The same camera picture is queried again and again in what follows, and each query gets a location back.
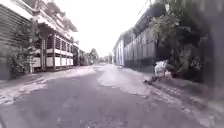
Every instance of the asphalt road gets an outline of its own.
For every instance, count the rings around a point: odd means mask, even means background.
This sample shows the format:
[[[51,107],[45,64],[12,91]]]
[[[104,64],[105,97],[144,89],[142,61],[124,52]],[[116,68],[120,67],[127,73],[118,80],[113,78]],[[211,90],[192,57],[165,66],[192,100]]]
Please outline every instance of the asphalt road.
[[[203,128],[190,113],[146,91],[137,74],[111,65],[77,70],[0,92],[11,98],[1,102],[1,127]]]

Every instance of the road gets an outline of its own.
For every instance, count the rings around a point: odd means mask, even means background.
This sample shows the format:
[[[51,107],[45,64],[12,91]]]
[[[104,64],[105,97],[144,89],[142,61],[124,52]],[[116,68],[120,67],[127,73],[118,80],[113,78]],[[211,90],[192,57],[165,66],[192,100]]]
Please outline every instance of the road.
[[[54,73],[0,91],[2,128],[204,128],[180,101],[113,65]]]

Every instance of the house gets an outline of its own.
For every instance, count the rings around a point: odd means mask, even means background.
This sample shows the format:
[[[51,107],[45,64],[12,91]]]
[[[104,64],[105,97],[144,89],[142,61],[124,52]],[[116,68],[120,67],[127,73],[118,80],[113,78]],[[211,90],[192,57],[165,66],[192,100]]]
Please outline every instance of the house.
[[[53,2],[40,1],[37,19],[41,45],[36,51],[34,69],[56,71],[76,65],[79,46],[70,33],[78,32],[77,28]]]
[[[0,1],[0,80],[11,77],[8,56],[20,49],[23,43],[29,42],[24,26],[31,24],[31,9],[24,10],[16,1]]]
[[[65,13],[52,0],[39,0],[40,11],[35,11],[36,0],[0,1],[0,79],[9,79],[7,55],[29,42],[24,28],[32,24],[34,12],[40,38],[34,63],[35,71],[56,71],[77,65],[78,43],[71,33],[78,32]]]

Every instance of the overcast sky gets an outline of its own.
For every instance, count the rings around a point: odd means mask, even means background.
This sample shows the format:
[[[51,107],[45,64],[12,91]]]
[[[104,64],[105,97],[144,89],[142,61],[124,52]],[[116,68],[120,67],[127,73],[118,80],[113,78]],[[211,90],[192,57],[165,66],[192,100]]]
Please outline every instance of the overcast sky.
[[[119,35],[132,27],[146,0],[54,0],[79,30],[81,49],[112,51]]]

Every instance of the tree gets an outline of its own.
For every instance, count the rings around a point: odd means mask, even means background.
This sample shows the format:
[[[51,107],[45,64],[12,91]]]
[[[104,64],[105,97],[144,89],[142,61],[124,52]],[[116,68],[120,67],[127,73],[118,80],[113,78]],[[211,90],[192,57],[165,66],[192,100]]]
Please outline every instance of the tree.
[[[95,48],[92,48],[92,50],[89,53],[89,57],[90,60],[93,61],[93,63],[95,63],[99,59],[99,55]]]
[[[204,56],[201,47],[208,33],[200,29],[188,15],[191,1],[164,0],[169,5],[165,15],[150,22],[154,42],[158,49],[157,57],[167,59],[173,75],[201,81]]]
[[[14,33],[14,38],[21,39],[17,42],[17,46],[9,46],[10,52],[6,54],[7,63],[10,70],[11,78],[17,78],[30,71],[30,62],[34,63],[35,50],[37,45],[40,45],[40,34],[37,23],[35,23],[35,34],[31,39],[31,23],[21,23],[17,31]]]

